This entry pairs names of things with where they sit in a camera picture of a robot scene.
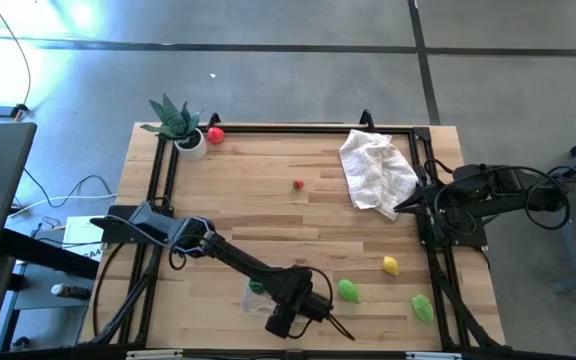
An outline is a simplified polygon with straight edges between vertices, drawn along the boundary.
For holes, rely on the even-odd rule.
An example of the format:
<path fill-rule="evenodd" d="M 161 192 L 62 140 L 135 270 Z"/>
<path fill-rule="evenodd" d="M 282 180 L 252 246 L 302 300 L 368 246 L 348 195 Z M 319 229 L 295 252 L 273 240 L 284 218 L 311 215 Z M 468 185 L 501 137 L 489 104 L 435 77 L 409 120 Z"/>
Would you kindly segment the dark bottle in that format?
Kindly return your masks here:
<path fill-rule="evenodd" d="M 88 288 L 65 283 L 53 285 L 51 287 L 51 293 L 57 297 L 78 300 L 88 300 L 92 295 L 92 291 Z"/>

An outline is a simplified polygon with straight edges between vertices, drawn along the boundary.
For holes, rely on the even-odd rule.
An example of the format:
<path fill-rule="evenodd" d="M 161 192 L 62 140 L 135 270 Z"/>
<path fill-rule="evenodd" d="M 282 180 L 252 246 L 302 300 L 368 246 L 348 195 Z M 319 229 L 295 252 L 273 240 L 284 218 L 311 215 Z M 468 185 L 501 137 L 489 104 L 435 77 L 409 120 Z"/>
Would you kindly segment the green leafy vegetable toy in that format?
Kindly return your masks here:
<path fill-rule="evenodd" d="M 429 298 L 423 294 L 415 295 L 411 303 L 417 317 L 425 323 L 432 323 L 434 320 L 434 309 Z"/>

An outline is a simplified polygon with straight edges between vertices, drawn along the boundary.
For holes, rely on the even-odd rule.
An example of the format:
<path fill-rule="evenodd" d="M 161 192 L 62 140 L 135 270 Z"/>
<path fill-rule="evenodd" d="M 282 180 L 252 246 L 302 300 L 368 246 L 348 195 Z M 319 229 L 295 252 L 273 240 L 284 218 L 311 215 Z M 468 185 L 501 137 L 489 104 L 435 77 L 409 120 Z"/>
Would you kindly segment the white box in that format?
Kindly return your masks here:
<path fill-rule="evenodd" d="M 95 216 L 73 216 L 66 222 L 62 248 L 99 262 L 103 230 L 91 223 Z"/>

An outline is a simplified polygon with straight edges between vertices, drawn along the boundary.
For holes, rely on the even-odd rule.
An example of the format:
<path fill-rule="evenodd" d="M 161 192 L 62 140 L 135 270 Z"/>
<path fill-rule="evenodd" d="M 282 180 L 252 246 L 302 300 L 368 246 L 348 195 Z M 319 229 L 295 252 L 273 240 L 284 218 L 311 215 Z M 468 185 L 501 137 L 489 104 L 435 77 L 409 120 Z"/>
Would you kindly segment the white checked cloth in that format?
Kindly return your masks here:
<path fill-rule="evenodd" d="M 392 136 L 351 130 L 339 156 L 353 206 L 395 221 L 394 208 L 413 194 L 419 179 Z"/>

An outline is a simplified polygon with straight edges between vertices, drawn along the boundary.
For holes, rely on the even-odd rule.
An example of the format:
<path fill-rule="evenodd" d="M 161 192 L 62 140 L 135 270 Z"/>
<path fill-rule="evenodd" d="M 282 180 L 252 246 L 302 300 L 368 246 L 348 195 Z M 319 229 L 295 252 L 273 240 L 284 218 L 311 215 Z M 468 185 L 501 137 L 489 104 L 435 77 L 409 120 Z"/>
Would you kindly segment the green textured round toy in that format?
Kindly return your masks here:
<path fill-rule="evenodd" d="M 337 283 L 337 290 L 341 298 L 350 303 L 359 303 L 359 288 L 356 284 L 348 279 L 341 279 Z"/>

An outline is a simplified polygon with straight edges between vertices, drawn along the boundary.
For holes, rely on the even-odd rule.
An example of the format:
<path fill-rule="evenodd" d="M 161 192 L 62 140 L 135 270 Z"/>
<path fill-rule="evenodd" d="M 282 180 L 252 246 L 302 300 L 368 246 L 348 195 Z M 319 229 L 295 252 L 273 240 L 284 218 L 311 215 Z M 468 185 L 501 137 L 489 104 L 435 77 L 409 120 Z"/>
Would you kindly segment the potted plant white pot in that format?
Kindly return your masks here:
<path fill-rule="evenodd" d="M 188 102 L 178 109 L 166 94 L 161 102 L 150 100 L 149 104 L 160 125 L 143 124 L 142 129 L 171 141 L 184 161 L 198 161 L 207 154 L 206 140 L 199 129 L 202 112 L 190 113 Z"/>

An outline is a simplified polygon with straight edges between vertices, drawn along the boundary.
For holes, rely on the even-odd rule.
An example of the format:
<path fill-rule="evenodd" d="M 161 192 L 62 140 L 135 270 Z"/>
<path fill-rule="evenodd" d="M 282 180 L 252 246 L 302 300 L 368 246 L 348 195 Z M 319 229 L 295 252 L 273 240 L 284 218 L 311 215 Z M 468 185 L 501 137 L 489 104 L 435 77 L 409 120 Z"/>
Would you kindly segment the clear plastic container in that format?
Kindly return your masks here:
<path fill-rule="evenodd" d="M 269 317 L 275 309 L 276 303 L 272 300 L 270 294 L 265 291 L 262 294 L 254 293 L 250 289 L 251 279 L 244 278 L 243 293 L 241 300 L 242 311 L 251 316 Z M 312 278 L 313 292 L 321 295 L 325 303 L 329 302 L 330 292 L 327 284 L 322 279 Z"/>

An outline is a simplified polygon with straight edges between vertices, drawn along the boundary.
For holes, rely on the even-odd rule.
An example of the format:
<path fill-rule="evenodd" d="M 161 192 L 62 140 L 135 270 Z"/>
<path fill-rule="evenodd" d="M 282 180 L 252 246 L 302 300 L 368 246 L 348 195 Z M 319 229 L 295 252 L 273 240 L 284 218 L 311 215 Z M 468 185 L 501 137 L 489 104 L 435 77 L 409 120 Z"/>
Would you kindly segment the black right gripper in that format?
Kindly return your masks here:
<path fill-rule="evenodd" d="M 455 190 L 454 183 L 430 183 L 417 187 L 413 194 L 395 206 L 396 213 L 424 215 L 435 220 L 448 220 L 448 211 L 453 207 L 450 196 Z"/>

